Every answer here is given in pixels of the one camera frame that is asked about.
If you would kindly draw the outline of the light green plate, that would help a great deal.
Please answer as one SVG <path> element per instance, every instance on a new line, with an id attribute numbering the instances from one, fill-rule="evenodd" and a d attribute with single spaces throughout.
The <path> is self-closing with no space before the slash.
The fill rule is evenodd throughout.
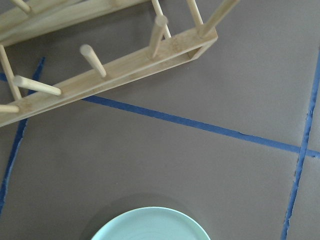
<path id="1" fill-rule="evenodd" d="M 127 211 L 103 225 L 93 240 L 209 240 L 190 216 L 167 207 L 150 206 Z"/>

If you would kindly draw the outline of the wooden dish rack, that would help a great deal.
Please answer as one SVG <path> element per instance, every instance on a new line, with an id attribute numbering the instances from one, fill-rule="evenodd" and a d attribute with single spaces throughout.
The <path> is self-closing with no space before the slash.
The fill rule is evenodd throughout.
<path id="1" fill-rule="evenodd" d="M 48 85 L 14 75 L 5 47 L 108 15 L 139 4 L 137 0 L 15 0 L 14 8 L 0 16 L 0 63 L 13 102 L 0 107 L 0 124 L 9 124 L 56 109 L 150 75 L 198 59 L 218 39 L 216 26 L 238 4 L 225 0 L 203 22 L 197 3 L 187 2 L 194 28 L 171 35 L 168 19 L 157 0 L 152 2 L 156 17 L 147 47 L 102 64 L 87 44 L 80 52 L 91 70 Z"/>

